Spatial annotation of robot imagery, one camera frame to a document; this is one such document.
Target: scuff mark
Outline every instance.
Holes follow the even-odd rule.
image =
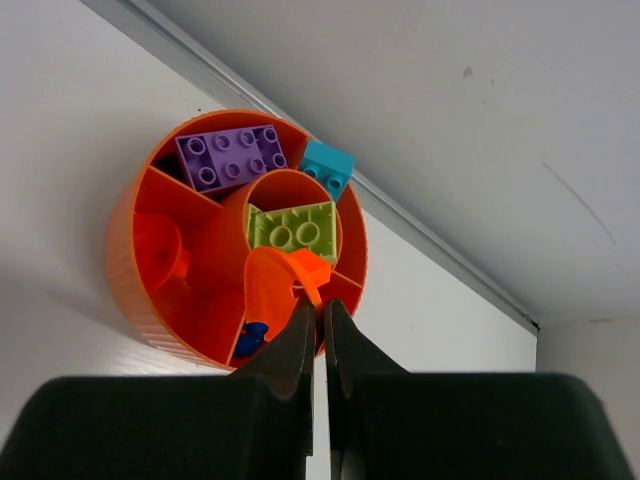
[[[569,185],[567,181],[564,178],[562,178],[558,173],[556,173],[556,171],[553,168],[551,168],[549,165],[542,162],[542,166],[545,168],[545,170],[547,170],[547,172],[553,175],[553,177],[560,183],[560,185],[562,185],[571,195],[573,195],[573,197],[580,203],[580,205],[582,205],[585,208],[587,212],[589,212],[589,214],[593,217],[593,219],[596,222],[598,222],[598,225],[600,225],[602,229],[606,232],[607,236],[609,237],[609,240],[611,240],[611,243],[617,246],[618,244],[616,243],[615,238],[613,238],[613,235],[611,234],[607,226],[604,224],[602,220],[600,220],[600,218],[598,218],[598,215],[596,215],[596,212],[594,212],[593,208],[591,208],[589,204],[584,201],[584,199],[580,196],[580,194],[576,192],[573,189],[573,187]]]

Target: teal block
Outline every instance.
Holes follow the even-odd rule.
[[[335,202],[256,213],[252,248],[276,247],[291,253],[308,248],[331,264],[338,261]]]
[[[353,174],[355,159],[337,148],[309,140],[298,167],[320,182],[337,202]]]
[[[260,210],[255,205],[251,205],[250,203],[247,204],[247,224],[245,227],[245,232],[247,233],[247,241],[249,242],[249,245],[251,245],[251,239],[253,238],[253,228],[256,215],[261,212],[262,210]]]

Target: purple toy brick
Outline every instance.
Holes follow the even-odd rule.
[[[252,128],[176,137],[176,145],[190,185],[201,193],[244,185],[267,172]]]
[[[278,134],[273,125],[253,127],[253,133],[258,141],[258,148],[262,154],[262,160],[267,166],[267,171],[287,168],[287,159],[284,158]]]

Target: blue toy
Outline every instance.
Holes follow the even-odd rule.
[[[348,153],[323,143],[309,140],[299,169],[320,182],[337,202],[347,188],[355,159]]]
[[[238,343],[236,343],[236,348],[233,351],[234,356],[248,357],[256,353],[264,345],[264,336],[267,331],[269,331],[269,326],[264,323],[245,323],[238,338]]]

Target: green block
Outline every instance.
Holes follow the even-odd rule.
[[[331,264],[338,261],[336,204],[316,203],[255,215],[253,248],[276,247],[291,253],[308,248]]]
[[[245,232],[247,233],[247,241],[249,242],[249,245],[252,244],[251,239],[253,238],[253,225],[255,224],[256,215],[261,213],[261,211],[262,210],[255,205],[251,205],[250,203],[247,204],[247,225]]]

